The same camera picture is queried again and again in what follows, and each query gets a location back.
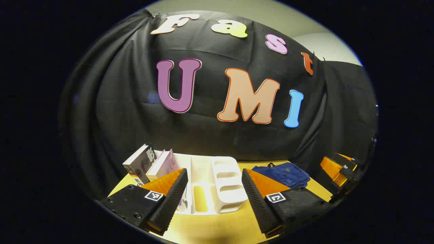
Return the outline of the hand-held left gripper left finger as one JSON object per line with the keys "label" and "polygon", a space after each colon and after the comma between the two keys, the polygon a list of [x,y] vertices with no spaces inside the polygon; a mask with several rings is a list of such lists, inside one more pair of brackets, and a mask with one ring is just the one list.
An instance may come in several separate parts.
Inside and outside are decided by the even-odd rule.
{"label": "hand-held left gripper left finger", "polygon": [[143,186],[129,184],[100,204],[139,229],[163,235],[188,182],[188,171],[181,168]]}

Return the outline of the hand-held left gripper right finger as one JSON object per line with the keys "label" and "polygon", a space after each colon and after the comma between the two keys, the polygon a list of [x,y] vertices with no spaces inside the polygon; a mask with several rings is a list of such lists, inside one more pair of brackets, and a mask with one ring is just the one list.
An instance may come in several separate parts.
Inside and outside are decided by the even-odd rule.
{"label": "hand-held left gripper right finger", "polygon": [[266,238],[293,233],[317,221],[333,207],[305,187],[289,188],[250,169],[243,169],[242,183]]}

